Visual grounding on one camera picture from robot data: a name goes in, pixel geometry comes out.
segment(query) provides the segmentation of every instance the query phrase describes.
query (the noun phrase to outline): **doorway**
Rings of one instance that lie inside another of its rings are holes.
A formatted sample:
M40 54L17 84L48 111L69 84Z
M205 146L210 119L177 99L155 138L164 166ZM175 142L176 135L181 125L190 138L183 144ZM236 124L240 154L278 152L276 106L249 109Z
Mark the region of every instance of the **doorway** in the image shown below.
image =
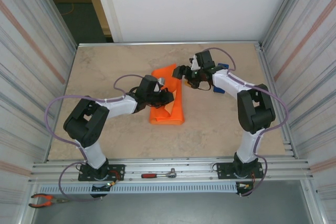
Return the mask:
M53 0L76 43L113 42L100 0Z

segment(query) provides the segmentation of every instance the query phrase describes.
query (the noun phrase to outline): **white wall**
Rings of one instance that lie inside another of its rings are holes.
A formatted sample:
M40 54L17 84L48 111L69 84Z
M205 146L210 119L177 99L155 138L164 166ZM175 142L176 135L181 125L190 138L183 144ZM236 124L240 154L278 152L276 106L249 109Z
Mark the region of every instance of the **white wall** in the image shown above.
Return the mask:
M260 40L282 0L101 0L114 41Z

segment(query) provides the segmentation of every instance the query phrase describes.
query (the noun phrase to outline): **wire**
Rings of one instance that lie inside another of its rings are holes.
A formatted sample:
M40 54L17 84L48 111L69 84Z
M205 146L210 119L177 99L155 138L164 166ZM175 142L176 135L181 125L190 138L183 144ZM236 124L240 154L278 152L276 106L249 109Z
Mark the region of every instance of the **wire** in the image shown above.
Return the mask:
M86 202L86 201L94 201L94 200L98 200L99 198L96 198L96 199L78 199L78 198L73 198L73 197L67 195L67 194L63 191L63 189L62 189L62 187L61 187L61 180L62 180L62 177L63 177L65 171L66 171L67 169L69 169L71 166L73 166L73 165L79 165L79 164L84 165L85 163L83 163L83 161L74 162L74 163L68 165L67 167L65 167L65 169L61 172L61 174L59 175L59 178L58 178L58 189L59 189L59 191L61 192L61 194L62 194L64 197L66 197L66 198L69 199L69 200L73 200L73 201Z
M86 100L89 100L89 101L94 101L94 102L119 102L119 101L122 101L125 96L126 96L126 92L120 88L117 88L116 87L116 84L117 82L124 78L124 77L129 77L129 76L135 76L135 77L140 77L142 78L142 76L139 76L137 74L126 74L125 76L121 76L119 77L113 84L113 88L116 89L116 90L119 90L123 93L123 96L122 97L119 97L119 98L114 98L114 99L106 99L106 100L102 100L102 99L96 99L96 98L91 98L91 97L85 97L83 95L75 95L75 94L71 94L71 95L63 95L61 97L57 97L55 99L53 99L51 102L49 102L49 104L47 105L46 107L46 110L44 112L44 122L45 122L45 125L46 125L46 128L47 128L47 131L56 139L62 141L62 142L65 142L65 143L68 143L68 144L72 144L74 146L76 146L77 148L79 148L80 152L82 153L85 161L87 160L87 156L85 154L85 152L83 151L83 149L81 148L81 145L77 144L76 142L73 142L73 141L69 141L69 140L66 140L60 136L57 136L50 128L49 126L49 123L48 123L48 112L49 112L49 109L51 107L51 105L53 105L56 101L58 100L62 100L62 99L65 99L65 98L79 98L79 99L86 99Z
M80 172L80 169L78 169L78 167L77 167L78 165L79 165L79 164L77 164L77 165L76 165L76 169L77 169L77 171L79 171L79 172Z
M265 171L264 171L264 175L263 175L263 177L261 178L261 180L259 181L259 183L258 183L258 184L257 184L251 191L249 191L249 192L244 193L244 194L241 195L241 196L248 196L248 195L250 195L252 192L254 192L254 191L261 185L261 183L264 181L264 179L265 179L265 177L266 177L266 174L267 174L267 169L268 169L267 160L266 160L263 156L258 155L258 154L256 153L256 152L257 152L257 147L258 147L259 141L260 141L260 139L261 139L261 136L262 136L263 134L265 134L266 132L275 130L275 129L280 128L281 126L283 126L283 125L287 122L287 120L288 120L288 118L289 118L289 111L288 111L288 108L287 108L286 104L283 102L283 100L280 99L280 98L278 98L275 94L272 94L272 93L268 92L267 90L261 89L261 88L259 88L259 87L255 87L255 86L246 84L246 83L244 83L244 82L242 82L242 81L240 81L240 80L234 78L233 76L229 75L229 73L230 73L231 71L236 71L236 69L237 69L237 67L236 67L236 63L235 63L233 57L232 57L227 51L223 50L222 48L218 48L218 47L210 47L210 48L204 49L203 51L207 51L207 50L211 50L211 49L219 50L219 51L225 53L225 54L230 58L230 60L232 61L233 68L232 68L232 69L230 68L230 69L227 70L227 76L228 76L231 80L233 80L233 81L235 81L235 82L237 82L237 83L239 83L239 84L241 84L241 85L244 85L245 87L248 87L248 88L257 90L257 91L259 91L259 92L263 92L263 93L269 95L270 97L273 97L273 98L274 98L275 100L277 100L277 101L283 106L283 108L285 109L285 119L284 119L281 123L279 123L278 125L275 125L275 126L273 126L273 127L271 127L271 128L265 129L265 130L263 130L262 132L260 132L259 135L258 135L258 137L257 137L257 139L256 139L256 143L255 143L255 145L254 145L254 147L253 147L253 153L254 153L254 155L256 155L256 157L261 158L262 160L264 160L264 162L265 162Z
M119 175L119 173L116 170L110 170L109 173L115 173L116 179L120 180L120 175Z
M256 176L254 175L254 172L251 173L251 177L252 177L252 183L253 183L253 186L254 186L254 183L256 181Z
M83 151L82 147L80 144L77 144L76 142L73 142L73 141L69 141L69 140L66 140L58 135L56 135L50 128L49 126L49 123L48 123L48 112L49 112L49 109L51 107L51 105L53 105L56 101L58 100L62 100L62 99L65 99L65 98L80 98L80 99L86 99L86 100L89 100L89 101L94 101L94 102L118 102L118 101L122 101L125 96L126 96L126 92L120 88L117 88L116 87L116 84L117 82L124 78L124 77L130 77L130 76L134 76L134 77L140 77L140 78L143 78L142 76L138 75L138 74L126 74L124 76L121 76L119 77L113 84L113 88L116 89L116 90L119 90L123 93L123 96L122 97L119 97L119 98L115 98L115 99L105 99L105 100L101 100L101 99L96 99L96 98L91 98L91 97L85 97L85 96L82 96L82 95L63 95L61 97L57 97L55 99L53 99L51 102L49 102L49 104L47 105L46 107L46 110L45 110L45 113L44 113L44 122L45 122L45 125L46 125L46 128L47 128L47 131L56 139L62 141L62 142L65 142L65 143L68 143L68 144L72 144L74 146L76 146L77 148L79 148L80 152L82 153L83 157L84 157L84 160L85 160L85 163L88 161L88 158L85 154L85 152ZM72 165L76 165L76 169L77 168L77 165L78 164L85 164L83 161L80 161L80 162L74 162L70 165L68 165L60 174L59 176L59 179L58 179L58 188L60 190L60 192L63 194L64 197L70 199L70 200L74 200L74 201L92 201L92 200L97 200L97 199L85 199L85 200L82 200L82 199L75 199L75 198L72 198L70 196L68 196L61 188L61 179L62 179L62 176L63 174L65 173L65 171L70 168Z
M217 165L217 164L218 164L218 163L215 163L215 164L212 165L212 170L215 171L215 172L218 171L218 170L215 170L215 169L214 169L214 166Z
M203 90L203 91L209 91L211 89L211 84L210 83L208 83L208 84L209 84L209 88L208 89L200 89L200 88L197 88L197 89Z
M72 13L75 10L75 5L73 3L71 3L71 11L67 12L67 13L61 13L62 16L64 15L68 15L70 13Z
M131 88L129 92L130 92L130 93L133 93L135 90L137 90L137 88L138 88L138 87Z

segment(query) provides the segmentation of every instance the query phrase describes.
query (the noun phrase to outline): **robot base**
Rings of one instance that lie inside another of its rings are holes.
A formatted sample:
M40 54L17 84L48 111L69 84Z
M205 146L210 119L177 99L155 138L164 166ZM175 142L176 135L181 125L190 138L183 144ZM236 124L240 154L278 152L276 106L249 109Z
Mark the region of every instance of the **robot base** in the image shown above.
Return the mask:
M99 169L94 169L88 164L81 165L78 181L113 181L124 180L125 165L109 165L108 162Z
M264 175L263 166L258 159L243 164L235 153L234 161L232 163L216 163L218 179L252 179L253 174L255 178L262 178Z

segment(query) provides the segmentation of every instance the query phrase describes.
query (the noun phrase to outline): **gray floor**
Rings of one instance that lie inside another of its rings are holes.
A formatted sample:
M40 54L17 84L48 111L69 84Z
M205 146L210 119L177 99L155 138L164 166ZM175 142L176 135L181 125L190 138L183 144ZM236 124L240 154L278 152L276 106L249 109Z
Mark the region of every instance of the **gray floor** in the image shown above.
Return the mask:
M108 195L39 209L35 224L56 223L312 223L299 181L264 182L248 198L236 194Z
M71 4L56 5L61 14L72 9ZM92 4L74 4L73 12L62 15L76 43L107 42Z

